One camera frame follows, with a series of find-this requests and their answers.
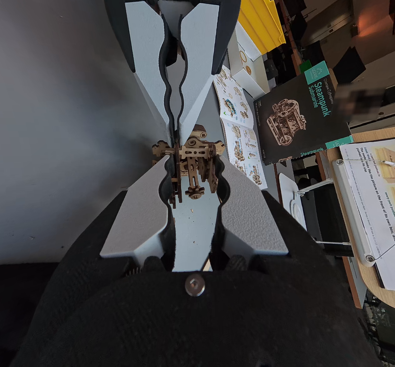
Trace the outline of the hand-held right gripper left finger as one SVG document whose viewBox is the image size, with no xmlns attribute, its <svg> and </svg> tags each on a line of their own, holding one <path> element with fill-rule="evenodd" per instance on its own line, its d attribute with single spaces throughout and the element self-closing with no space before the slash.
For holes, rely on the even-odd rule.
<svg viewBox="0 0 395 367">
<path fill-rule="evenodd" d="M 173 193 L 173 157 L 164 156 L 127 190 L 102 247 L 102 258 L 132 257 L 144 264 L 149 256 L 175 263 L 176 232 L 169 199 Z"/>
</svg>

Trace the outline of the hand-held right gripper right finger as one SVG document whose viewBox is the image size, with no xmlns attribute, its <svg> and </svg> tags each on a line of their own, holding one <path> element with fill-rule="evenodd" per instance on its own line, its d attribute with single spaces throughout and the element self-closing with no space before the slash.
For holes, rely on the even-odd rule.
<svg viewBox="0 0 395 367">
<path fill-rule="evenodd" d="M 257 255 L 287 255 L 288 248 L 260 188 L 219 156 L 215 175 L 220 205 L 211 243 L 211 261 L 227 261 L 235 255 L 246 261 Z"/>
</svg>

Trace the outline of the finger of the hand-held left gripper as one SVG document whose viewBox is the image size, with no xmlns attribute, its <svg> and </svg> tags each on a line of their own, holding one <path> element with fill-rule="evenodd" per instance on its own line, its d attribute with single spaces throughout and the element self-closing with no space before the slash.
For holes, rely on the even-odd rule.
<svg viewBox="0 0 395 367">
<path fill-rule="evenodd" d="M 185 59 L 180 84 L 182 109 L 177 120 L 180 145 L 189 138 L 213 82 L 218 13 L 219 5 L 200 3 L 180 18 L 180 44 Z"/>
<path fill-rule="evenodd" d="M 135 76 L 147 104 L 170 147 L 175 145 L 174 116 L 170 109 L 171 86 L 166 58 L 171 33 L 162 13 L 145 1 L 125 3 Z"/>
</svg>

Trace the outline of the wooden mechanical model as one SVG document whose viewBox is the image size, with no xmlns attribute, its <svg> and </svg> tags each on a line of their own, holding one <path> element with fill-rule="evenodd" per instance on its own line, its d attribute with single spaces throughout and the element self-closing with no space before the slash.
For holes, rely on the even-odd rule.
<svg viewBox="0 0 395 367">
<path fill-rule="evenodd" d="M 215 174 L 216 158 L 225 151 L 222 141 L 209 142 L 204 140 L 207 132 L 202 125 L 196 124 L 184 145 L 175 144 L 174 147 L 163 140 L 152 146 L 152 153 L 158 158 L 172 155 L 175 172 L 172 176 L 173 192 L 169 198 L 172 207 L 176 208 L 176 198 L 179 203 L 185 194 L 197 200 L 205 194 L 205 188 L 200 185 L 208 181 L 210 192 L 216 193 L 218 178 Z"/>
</svg>

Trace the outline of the white cardboard box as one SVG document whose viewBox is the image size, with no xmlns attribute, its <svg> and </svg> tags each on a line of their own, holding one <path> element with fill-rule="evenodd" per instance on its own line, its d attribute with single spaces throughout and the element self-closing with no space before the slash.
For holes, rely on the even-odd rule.
<svg viewBox="0 0 395 367">
<path fill-rule="evenodd" d="M 243 50 L 248 57 L 247 63 L 241 62 L 239 55 L 240 50 Z M 239 22 L 236 23 L 228 44 L 228 57 L 232 78 L 245 89 L 250 96 L 254 99 L 258 99 L 270 92 L 263 55 Z M 252 71 L 251 75 L 246 72 L 246 66 L 250 67 Z"/>
</svg>

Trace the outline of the white instruction booklet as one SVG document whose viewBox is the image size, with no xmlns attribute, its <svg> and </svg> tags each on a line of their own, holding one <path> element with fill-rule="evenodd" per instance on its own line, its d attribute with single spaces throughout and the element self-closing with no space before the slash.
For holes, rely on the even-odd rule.
<svg viewBox="0 0 395 367">
<path fill-rule="evenodd" d="M 229 161 L 261 190 L 267 188 L 254 119 L 243 88 L 233 79 L 230 69 L 222 66 L 213 80 L 220 104 L 220 119 Z"/>
</svg>

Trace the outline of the nested yellow plastic bins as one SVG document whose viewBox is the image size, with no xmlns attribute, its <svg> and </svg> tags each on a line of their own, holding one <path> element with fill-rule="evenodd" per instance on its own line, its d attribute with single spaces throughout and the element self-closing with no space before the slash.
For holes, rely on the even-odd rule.
<svg viewBox="0 0 395 367">
<path fill-rule="evenodd" d="M 274 0 L 241 0 L 238 22 L 262 55 L 286 42 Z"/>
</svg>

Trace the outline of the white sheet holder board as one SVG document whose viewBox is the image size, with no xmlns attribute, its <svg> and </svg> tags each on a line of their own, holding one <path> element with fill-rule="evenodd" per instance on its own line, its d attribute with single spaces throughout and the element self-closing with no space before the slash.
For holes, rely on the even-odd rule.
<svg viewBox="0 0 395 367">
<path fill-rule="evenodd" d="M 342 159 L 333 160 L 332 166 L 348 216 L 348 221 L 351 226 L 359 259 L 364 266 L 371 268 L 375 265 L 376 259 L 362 221 L 361 212 L 357 206 L 352 184 L 347 174 L 345 161 Z"/>
</svg>

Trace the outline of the printed instruction sheet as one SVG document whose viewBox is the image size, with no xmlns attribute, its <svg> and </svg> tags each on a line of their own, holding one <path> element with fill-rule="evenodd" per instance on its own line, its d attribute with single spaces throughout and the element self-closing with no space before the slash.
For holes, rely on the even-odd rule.
<svg viewBox="0 0 395 367">
<path fill-rule="evenodd" d="M 395 290 L 394 139 L 340 146 L 382 287 Z"/>
</svg>

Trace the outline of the black model kit box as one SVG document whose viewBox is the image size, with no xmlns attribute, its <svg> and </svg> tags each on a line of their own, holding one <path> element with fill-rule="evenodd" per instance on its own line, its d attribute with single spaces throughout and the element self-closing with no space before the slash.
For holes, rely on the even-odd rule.
<svg viewBox="0 0 395 367">
<path fill-rule="evenodd" d="M 335 88 L 322 61 L 254 101 L 265 165 L 353 143 L 334 108 Z"/>
</svg>

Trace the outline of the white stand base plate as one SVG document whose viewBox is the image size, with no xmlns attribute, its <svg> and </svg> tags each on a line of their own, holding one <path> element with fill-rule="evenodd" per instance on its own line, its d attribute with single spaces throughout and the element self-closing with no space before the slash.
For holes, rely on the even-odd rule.
<svg viewBox="0 0 395 367">
<path fill-rule="evenodd" d="M 303 205 L 297 184 L 286 175 L 279 174 L 282 203 L 285 210 L 307 230 Z"/>
</svg>

